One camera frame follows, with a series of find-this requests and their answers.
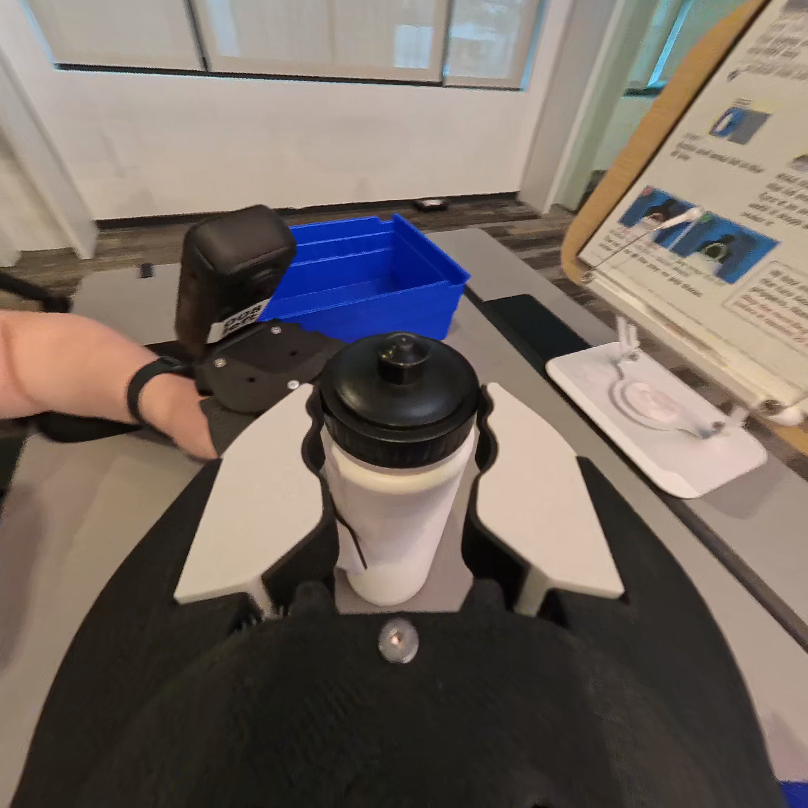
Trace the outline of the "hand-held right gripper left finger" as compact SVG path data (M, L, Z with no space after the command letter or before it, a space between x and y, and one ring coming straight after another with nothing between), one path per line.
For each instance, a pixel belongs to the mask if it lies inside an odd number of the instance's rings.
M338 532L315 405L314 387L300 385L225 450L177 603L244 594L255 605L290 605L307 582L335 597Z

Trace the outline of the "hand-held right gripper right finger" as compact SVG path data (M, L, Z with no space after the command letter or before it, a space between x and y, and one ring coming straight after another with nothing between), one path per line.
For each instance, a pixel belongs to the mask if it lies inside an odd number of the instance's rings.
M461 556L506 609L540 613L552 591L619 601L625 593L576 451L498 383L481 388Z

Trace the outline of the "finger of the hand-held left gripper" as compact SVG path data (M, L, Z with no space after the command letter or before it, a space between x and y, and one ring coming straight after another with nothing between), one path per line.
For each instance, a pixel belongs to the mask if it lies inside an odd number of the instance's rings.
M322 467L338 532L337 567L347 574L359 574L368 567L358 531L367 492L358 471L354 464L324 464Z

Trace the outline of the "white plastic bottle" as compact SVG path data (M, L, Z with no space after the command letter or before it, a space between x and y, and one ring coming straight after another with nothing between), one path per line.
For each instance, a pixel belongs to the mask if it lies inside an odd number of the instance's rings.
M322 429L324 464L354 464L367 492L358 531L368 567L359 574L344 571L361 599L376 607L396 607L421 590L470 461L474 433L445 459L399 470L355 459Z

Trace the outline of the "black bottle lid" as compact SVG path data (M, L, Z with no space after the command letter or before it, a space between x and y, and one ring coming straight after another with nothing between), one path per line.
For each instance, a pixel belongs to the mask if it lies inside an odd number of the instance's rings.
M480 382L448 344L399 331L333 355L318 393L334 443L369 465L411 470L447 459L469 437Z

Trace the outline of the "person's left forearm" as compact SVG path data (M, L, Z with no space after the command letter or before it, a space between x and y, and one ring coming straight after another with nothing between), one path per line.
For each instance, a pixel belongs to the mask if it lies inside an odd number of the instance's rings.
M3 311L1 418L54 411L131 423L128 384L155 359L152 351L86 318Z

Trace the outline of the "person's left hand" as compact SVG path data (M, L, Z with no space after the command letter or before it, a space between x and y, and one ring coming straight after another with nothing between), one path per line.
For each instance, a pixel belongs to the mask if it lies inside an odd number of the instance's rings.
M138 398L139 412L151 428L188 456L213 460L218 453L200 403L201 397L191 380L170 374L148 381Z

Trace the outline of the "instruction sheet on stand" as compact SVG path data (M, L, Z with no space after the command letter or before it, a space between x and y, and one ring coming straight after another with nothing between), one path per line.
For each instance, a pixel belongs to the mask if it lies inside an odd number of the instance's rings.
M649 330L627 300L598 280L582 283L580 252L641 175L661 144L768 2L748 2L717 24L687 55L641 120L616 162L574 220L561 251L565 273L617 316L617 338L600 348L553 359L551 380L663 491L698 499L760 468L762 444L745 428L767 421L806 454L806 398L795 407L727 388L676 350L673 330Z

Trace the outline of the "black rectangular table pad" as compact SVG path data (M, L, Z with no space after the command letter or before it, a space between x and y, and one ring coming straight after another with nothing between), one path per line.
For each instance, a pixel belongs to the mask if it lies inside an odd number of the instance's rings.
M591 346L530 295L483 301L481 311L542 377L546 365Z

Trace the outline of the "printed instruction sheet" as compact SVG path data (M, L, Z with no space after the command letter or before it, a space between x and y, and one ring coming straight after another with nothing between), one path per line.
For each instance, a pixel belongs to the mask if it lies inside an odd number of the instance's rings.
M768 2L580 252L649 330L754 407L806 398L806 2Z

